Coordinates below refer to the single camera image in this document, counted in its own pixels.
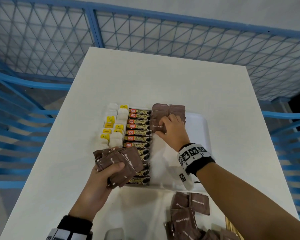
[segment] blue chair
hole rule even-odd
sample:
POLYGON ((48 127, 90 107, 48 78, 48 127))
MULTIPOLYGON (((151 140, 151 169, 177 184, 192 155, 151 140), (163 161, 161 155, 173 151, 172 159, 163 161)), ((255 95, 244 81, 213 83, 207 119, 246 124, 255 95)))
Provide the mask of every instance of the blue chair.
MULTIPOLYGON (((53 115, 56 116, 58 114, 58 110, 45 110, 40 104, 24 93, 19 86, 68 91, 71 85, 20 79, 17 77, 15 72, 1 61, 0 71, 0 84, 4 85, 4 87, 8 89, 7 91, 9 91, 6 92, 0 89, 0 136, 3 136, 4 138, 12 138, 18 142, 34 142, 36 144, 40 144, 40 146, 24 146, 6 143, 3 142, 4 140, 1 140, 0 151, 1 149, 9 150, 10 156, 0 154, 0 164, 9 165, 14 163, 15 165, 15 163, 19 163, 22 164, 23 167, 22 169, 0 167, 0 177, 2 178, 2 175, 15 175, 24 178, 29 175, 32 166, 36 161, 36 157, 25 157, 20 156, 20 154, 38 154, 46 139, 46 136, 31 136, 25 134, 33 132, 48 133, 55 120, 53 115), (31 126, 20 121, 31 122, 31 126), (32 126, 36 125, 35 123, 44 123, 45 126, 32 126), (25 131, 26 133, 20 134, 12 132, 12 127, 25 131)), ((0 181, 0 189, 21 189, 24 184, 25 179, 22 181, 0 181)))
POLYGON ((295 176, 285 175, 285 178, 300 217, 300 131, 296 129, 300 126, 300 113, 276 113, 262 111, 262 114, 264 117, 276 119, 298 119, 295 122, 288 123, 281 128, 271 131, 270 136, 278 154, 278 158, 282 163, 282 170, 290 171, 291 173, 294 171, 299 174, 295 176))

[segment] fingernail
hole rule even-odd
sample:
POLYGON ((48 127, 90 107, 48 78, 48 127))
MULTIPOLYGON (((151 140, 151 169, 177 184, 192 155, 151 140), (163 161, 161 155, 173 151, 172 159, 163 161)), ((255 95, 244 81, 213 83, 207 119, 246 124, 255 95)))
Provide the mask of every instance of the fingernail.
POLYGON ((124 168, 124 165, 125 165, 124 162, 119 162, 119 167, 120 168, 124 168))

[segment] person's left hand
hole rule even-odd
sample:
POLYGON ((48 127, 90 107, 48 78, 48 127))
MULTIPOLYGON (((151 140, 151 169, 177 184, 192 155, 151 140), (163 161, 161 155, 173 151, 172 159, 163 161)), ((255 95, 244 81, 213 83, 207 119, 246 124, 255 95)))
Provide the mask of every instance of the person's left hand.
POLYGON ((69 215, 92 222, 111 192, 111 189, 107 187, 108 177, 123 168, 123 162, 115 163, 101 172, 98 172, 96 166, 94 166, 84 189, 70 210, 69 215))

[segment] tabletop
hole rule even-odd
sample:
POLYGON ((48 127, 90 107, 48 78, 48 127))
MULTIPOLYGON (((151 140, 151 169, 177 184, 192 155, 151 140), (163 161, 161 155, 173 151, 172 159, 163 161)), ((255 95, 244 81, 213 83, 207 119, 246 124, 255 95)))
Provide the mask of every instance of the tabletop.
MULTIPOLYGON (((68 214, 94 165, 96 132, 111 102, 182 104, 202 114, 216 162, 298 218, 244 66, 91 47, 0 240, 44 239, 68 214)), ((164 239, 172 196, 169 190, 116 188, 93 222, 94 239, 116 227, 130 239, 164 239)), ((198 227, 224 227, 211 199, 210 209, 210 216, 198 216, 198 227)))

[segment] person's right arm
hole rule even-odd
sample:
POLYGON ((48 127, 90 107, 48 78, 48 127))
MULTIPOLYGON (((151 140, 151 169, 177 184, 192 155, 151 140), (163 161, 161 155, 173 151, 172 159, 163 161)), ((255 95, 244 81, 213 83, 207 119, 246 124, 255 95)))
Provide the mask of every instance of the person's right arm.
MULTIPOLYGON (((167 133, 156 134, 177 152, 190 143, 178 116, 163 117, 162 124, 167 133)), ((242 179, 213 162, 193 173, 245 240, 300 239, 300 221, 242 179)))

